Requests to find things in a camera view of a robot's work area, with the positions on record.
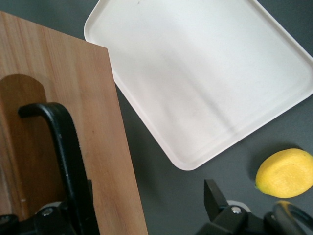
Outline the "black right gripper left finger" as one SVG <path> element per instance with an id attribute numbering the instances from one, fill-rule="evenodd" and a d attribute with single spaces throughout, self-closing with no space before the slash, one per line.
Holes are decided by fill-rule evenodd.
<path id="1" fill-rule="evenodd" d="M 0 216 L 2 235 L 72 235 L 74 227 L 67 212 L 66 202 L 49 203 L 33 216 L 20 220 L 15 214 Z"/>

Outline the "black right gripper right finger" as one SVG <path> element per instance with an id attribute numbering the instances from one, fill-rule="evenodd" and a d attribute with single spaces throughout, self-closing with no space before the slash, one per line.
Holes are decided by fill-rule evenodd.
<path id="1" fill-rule="evenodd" d="M 214 180 L 204 181 L 204 207 L 208 215 L 198 235 L 274 235 L 275 229 L 263 218 L 245 208 L 245 204 L 226 200 Z"/>

